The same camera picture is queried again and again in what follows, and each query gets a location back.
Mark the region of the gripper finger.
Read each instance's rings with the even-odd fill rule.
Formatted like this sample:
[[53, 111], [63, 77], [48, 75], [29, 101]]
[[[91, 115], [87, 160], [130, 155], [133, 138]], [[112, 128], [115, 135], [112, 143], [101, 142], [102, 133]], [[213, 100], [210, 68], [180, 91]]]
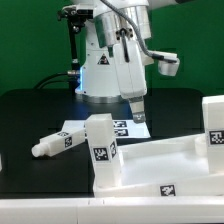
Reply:
[[136, 97], [129, 100], [133, 121], [135, 123], [143, 123], [146, 121], [144, 110], [144, 99]]

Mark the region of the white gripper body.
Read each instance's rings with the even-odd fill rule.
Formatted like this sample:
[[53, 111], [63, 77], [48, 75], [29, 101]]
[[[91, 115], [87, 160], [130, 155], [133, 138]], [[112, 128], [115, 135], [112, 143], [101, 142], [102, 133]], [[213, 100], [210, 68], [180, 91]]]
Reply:
[[113, 46], [114, 63], [116, 68], [120, 94], [124, 99], [144, 96], [147, 92], [145, 70], [142, 65], [140, 51], [136, 41], [127, 43], [129, 61], [125, 61], [121, 44]]

